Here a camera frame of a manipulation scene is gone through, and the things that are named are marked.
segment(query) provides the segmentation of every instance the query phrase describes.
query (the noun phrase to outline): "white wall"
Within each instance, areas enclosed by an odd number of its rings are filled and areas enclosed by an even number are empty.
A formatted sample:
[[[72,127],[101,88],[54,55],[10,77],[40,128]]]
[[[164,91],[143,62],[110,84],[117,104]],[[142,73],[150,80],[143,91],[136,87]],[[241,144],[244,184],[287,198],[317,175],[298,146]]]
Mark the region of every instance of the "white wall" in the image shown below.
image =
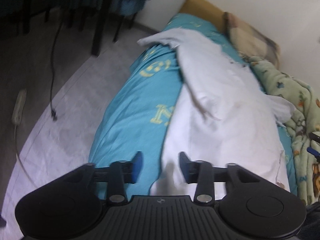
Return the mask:
[[[151,0],[139,14],[138,22],[156,30],[164,28],[184,0]],[[309,82],[319,91],[314,70],[320,57],[320,0],[208,0],[224,11],[247,21],[276,41],[283,53],[281,69]]]

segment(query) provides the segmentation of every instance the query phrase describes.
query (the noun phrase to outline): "table leg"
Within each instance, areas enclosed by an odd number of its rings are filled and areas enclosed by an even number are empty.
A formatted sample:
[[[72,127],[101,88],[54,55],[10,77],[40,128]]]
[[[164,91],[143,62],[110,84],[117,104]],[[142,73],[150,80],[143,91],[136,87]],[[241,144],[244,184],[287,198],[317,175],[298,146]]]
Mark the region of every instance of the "table leg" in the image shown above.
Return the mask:
[[[80,32],[82,32],[83,29],[84,29],[85,20],[87,19],[88,14],[89,14],[89,8],[88,7],[84,7],[83,8],[83,12],[82,12],[82,16],[81,16],[80,25],[79,25],[79,31]]]
[[[135,21],[135,19],[136,19],[136,17],[137,17],[137,14],[138,14],[138,13],[135,13],[135,14],[132,16],[132,19],[131,19],[130,24],[129,24],[129,29],[131,29],[131,28],[133,27],[133,24],[134,24],[134,21]]]
[[[73,26],[73,20],[75,18],[75,14],[76,14],[76,10],[71,9],[69,11],[69,20],[68,20],[67,28],[71,28]]]
[[[49,21],[50,10],[51,10],[51,7],[50,7],[50,6],[48,6],[48,7],[45,9],[45,15],[44,15],[44,22],[45,22],[45,23]]]
[[[20,22],[17,21],[17,26],[16,26],[16,35],[17,35],[17,37],[19,36],[19,28],[20,28]]]
[[[123,24],[123,21],[124,21],[124,16],[120,16],[119,22],[118,22],[118,27],[117,27],[117,30],[116,30],[116,34],[113,37],[113,43],[118,40],[118,35],[119,35],[119,32],[120,32],[121,26]]]
[[[22,11],[23,34],[28,34],[30,32],[31,0],[23,0]]]
[[[0,216],[0,228],[4,228],[6,226],[7,222]]]
[[[103,0],[101,9],[99,11],[96,30],[93,37],[91,54],[99,56],[100,45],[102,40],[103,28],[110,10],[112,0]]]
[[[91,8],[90,9],[90,16],[93,17],[96,15],[96,9],[95,8]]]

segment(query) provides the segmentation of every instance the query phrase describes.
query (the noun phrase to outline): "circular pad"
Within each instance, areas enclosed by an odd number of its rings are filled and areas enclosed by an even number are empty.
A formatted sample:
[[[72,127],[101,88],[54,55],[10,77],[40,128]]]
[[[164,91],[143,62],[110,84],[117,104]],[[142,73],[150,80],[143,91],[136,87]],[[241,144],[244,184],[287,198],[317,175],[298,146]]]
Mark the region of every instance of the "circular pad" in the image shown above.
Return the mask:
[[[254,215],[271,218],[283,211],[283,204],[274,197],[253,197],[248,200],[247,209]]]
[[[242,183],[220,201],[219,213],[235,230],[263,239],[296,234],[306,217],[301,200],[271,183]]]
[[[86,232],[100,218],[98,197],[76,183],[46,185],[24,196],[15,215],[22,233],[36,239],[66,239]]]

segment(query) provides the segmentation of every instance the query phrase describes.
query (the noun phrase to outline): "cartoon print blanket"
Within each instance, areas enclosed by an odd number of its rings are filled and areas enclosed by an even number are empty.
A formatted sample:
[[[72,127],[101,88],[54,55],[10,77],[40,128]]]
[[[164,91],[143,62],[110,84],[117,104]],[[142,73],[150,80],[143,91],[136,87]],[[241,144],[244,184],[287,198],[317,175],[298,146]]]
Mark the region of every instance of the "cartoon print blanket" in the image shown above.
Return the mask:
[[[285,125],[292,137],[298,197],[305,204],[312,204],[318,199],[320,176],[316,158],[307,148],[320,152],[320,145],[310,141],[308,134],[320,135],[320,101],[308,84],[281,73],[272,63],[260,57],[250,57],[249,62],[268,95],[283,97],[297,108]]]

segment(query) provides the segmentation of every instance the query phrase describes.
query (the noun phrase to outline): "metal screw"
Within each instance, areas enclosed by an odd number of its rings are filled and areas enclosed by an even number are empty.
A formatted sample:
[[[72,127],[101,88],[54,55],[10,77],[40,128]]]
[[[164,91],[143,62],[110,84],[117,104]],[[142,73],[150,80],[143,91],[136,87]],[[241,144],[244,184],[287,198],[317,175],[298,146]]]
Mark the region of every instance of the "metal screw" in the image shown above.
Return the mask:
[[[204,195],[199,195],[197,197],[197,200],[202,203],[208,203],[212,200],[212,197],[204,194]]]
[[[109,200],[113,203],[121,203],[124,201],[124,196],[122,195],[112,195]]]

